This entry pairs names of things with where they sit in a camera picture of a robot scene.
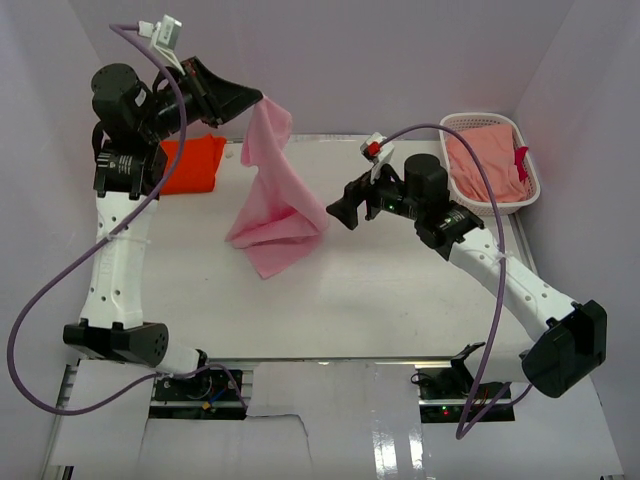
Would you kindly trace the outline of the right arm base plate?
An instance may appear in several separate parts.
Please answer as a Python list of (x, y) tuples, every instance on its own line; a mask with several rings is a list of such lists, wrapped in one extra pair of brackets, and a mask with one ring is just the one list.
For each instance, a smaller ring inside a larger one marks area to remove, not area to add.
[[(455, 377), (453, 368), (419, 369), (411, 376), (410, 381), (418, 388), (422, 424), (457, 424), (459, 422), (468, 397), (465, 388), (470, 386), (462, 386), (462, 380)], [(479, 386), (470, 409), (469, 421), (496, 397), (503, 385), (499, 382), (490, 382)], [(511, 390), (508, 390), (480, 421), (515, 421), (514, 408), (507, 406), (510, 401)]]

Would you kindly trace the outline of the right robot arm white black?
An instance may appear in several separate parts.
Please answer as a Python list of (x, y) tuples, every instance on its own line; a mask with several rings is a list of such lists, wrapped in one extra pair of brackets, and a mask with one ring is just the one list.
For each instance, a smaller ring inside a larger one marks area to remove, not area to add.
[(503, 253), (484, 222), (449, 197), (448, 174), (430, 154), (415, 154), (398, 175), (380, 172), (349, 182), (326, 211), (346, 228), (388, 212), (414, 223), (423, 244), (482, 284), (520, 322), (533, 345), (521, 356), (525, 378), (540, 393), (559, 398), (606, 358), (607, 313), (596, 301), (579, 303)]

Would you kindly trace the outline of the pink t shirt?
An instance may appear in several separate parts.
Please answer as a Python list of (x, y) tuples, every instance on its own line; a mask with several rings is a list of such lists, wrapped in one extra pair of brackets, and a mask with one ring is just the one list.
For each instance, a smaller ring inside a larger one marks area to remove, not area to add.
[(324, 205), (284, 153), (291, 131), (291, 114), (265, 97), (253, 108), (241, 149), (241, 164), (257, 172), (225, 241), (263, 279), (312, 253), (329, 226)]

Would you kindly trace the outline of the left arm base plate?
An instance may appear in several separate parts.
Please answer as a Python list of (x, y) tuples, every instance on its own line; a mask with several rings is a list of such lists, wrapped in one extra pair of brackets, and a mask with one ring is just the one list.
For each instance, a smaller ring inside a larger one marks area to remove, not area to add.
[(230, 374), (239, 387), (234, 388), (229, 376), (212, 369), (191, 379), (166, 378), (154, 383), (149, 418), (160, 420), (226, 421), (244, 420), (246, 408), (240, 401), (243, 371)]

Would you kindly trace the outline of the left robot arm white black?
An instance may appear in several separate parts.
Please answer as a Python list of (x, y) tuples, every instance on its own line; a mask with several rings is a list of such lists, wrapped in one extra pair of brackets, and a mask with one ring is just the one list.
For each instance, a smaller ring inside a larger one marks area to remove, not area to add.
[(258, 103), (254, 88), (224, 80), (196, 57), (158, 74), (147, 86), (123, 63), (91, 80), (98, 215), (89, 292), (63, 341), (91, 358), (130, 362), (176, 374), (177, 387), (199, 399), (211, 387), (204, 353), (172, 340), (168, 327), (144, 318), (143, 264), (161, 180), (169, 160), (160, 144), (200, 121), (216, 128)]

